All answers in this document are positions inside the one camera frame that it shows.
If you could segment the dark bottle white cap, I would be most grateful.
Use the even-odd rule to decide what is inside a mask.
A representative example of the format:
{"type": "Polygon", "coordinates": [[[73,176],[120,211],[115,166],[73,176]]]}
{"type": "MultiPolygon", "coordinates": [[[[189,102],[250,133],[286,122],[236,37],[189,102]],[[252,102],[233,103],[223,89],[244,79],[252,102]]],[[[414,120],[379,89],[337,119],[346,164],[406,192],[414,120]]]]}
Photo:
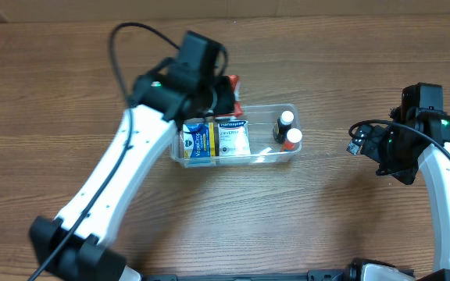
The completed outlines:
{"type": "Polygon", "coordinates": [[[290,130],[294,118],[295,115],[291,111],[283,111],[278,117],[273,128],[273,138],[278,144],[284,143],[286,134],[290,130]]]}

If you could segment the red white small box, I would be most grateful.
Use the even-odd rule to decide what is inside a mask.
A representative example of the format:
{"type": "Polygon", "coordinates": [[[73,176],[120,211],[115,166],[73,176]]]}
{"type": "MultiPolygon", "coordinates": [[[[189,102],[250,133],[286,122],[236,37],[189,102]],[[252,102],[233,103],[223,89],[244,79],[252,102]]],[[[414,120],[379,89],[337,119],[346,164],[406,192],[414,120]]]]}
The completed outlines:
{"type": "Polygon", "coordinates": [[[227,75],[219,78],[215,86],[218,101],[214,108],[213,118],[218,123],[228,123],[238,119],[244,111],[240,103],[241,81],[238,75],[227,75]]]}

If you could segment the blue yellow VapoDrops box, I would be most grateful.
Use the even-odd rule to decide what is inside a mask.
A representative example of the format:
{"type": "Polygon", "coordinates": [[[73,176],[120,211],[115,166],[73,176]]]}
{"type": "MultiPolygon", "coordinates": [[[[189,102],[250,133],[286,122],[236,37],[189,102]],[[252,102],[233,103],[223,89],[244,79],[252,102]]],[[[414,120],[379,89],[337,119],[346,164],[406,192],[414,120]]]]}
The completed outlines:
{"type": "Polygon", "coordinates": [[[180,148],[191,165],[211,165],[216,156],[214,123],[184,124],[180,148]]]}

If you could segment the white Hansaplast plaster box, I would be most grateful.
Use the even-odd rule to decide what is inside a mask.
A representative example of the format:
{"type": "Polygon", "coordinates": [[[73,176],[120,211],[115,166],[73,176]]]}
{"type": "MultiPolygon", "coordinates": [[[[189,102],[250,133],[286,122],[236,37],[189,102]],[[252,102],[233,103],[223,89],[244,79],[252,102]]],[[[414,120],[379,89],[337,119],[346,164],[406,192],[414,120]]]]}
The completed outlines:
{"type": "Polygon", "coordinates": [[[247,120],[221,123],[218,132],[220,156],[251,154],[247,120]]]}

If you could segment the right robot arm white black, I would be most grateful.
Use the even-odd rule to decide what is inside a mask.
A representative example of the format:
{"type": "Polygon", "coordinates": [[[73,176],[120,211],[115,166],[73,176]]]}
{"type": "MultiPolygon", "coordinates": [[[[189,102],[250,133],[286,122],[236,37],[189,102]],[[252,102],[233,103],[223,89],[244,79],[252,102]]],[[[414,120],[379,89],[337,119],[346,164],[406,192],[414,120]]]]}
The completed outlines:
{"type": "Polygon", "coordinates": [[[421,173],[434,228],[434,264],[428,280],[450,280],[450,115],[413,107],[391,111],[391,120],[353,124],[348,152],[378,163],[378,176],[393,176],[405,185],[421,173]]]}

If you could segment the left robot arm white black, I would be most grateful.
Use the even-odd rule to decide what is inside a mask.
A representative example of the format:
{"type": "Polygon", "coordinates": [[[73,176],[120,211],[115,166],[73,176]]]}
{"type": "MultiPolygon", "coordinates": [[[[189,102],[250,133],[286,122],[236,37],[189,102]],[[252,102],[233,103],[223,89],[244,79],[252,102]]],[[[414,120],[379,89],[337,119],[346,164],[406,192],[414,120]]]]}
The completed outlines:
{"type": "Polygon", "coordinates": [[[49,272],[61,280],[140,280],[110,248],[134,195],[175,136],[206,128],[186,129],[185,122],[235,114],[239,86],[235,75],[172,58],[138,77],[116,135],[85,184],[54,219],[33,221],[29,235],[39,266],[30,279],[49,272]]]}

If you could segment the orange bottle white cap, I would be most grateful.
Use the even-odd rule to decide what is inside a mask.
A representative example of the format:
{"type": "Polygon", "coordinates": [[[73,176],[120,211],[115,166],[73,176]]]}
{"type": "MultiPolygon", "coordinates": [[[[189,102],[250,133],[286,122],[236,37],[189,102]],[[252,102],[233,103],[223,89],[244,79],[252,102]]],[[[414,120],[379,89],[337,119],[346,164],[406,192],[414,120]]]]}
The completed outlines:
{"type": "Polygon", "coordinates": [[[285,134],[284,142],[280,152],[294,151],[302,142],[302,131],[298,128],[291,128],[285,134]]]}

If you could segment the clear plastic container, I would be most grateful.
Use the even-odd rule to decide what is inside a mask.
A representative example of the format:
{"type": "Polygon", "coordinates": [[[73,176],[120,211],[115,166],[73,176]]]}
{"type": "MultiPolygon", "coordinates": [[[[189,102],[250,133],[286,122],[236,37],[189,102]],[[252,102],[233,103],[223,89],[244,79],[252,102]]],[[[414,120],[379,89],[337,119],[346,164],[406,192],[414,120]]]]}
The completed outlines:
{"type": "MultiPolygon", "coordinates": [[[[213,167],[222,165],[249,165],[268,162],[287,162],[302,149],[302,142],[294,151],[280,152],[282,144],[278,144],[273,138],[274,125],[283,111],[291,111],[295,118],[291,128],[298,128],[302,131],[298,109],[293,104],[277,105],[246,105],[243,108],[243,115],[236,120],[248,121],[248,138],[250,143],[250,155],[220,156],[219,145],[219,125],[214,119],[209,119],[205,123],[214,123],[216,156],[211,165],[191,165],[188,160],[183,159],[183,152],[180,148],[181,133],[175,136],[170,146],[170,157],[182,165],[184,168],[213,167]]],[[[192,119],[186,123],[203,123],[200,119],[192,119]]]]}

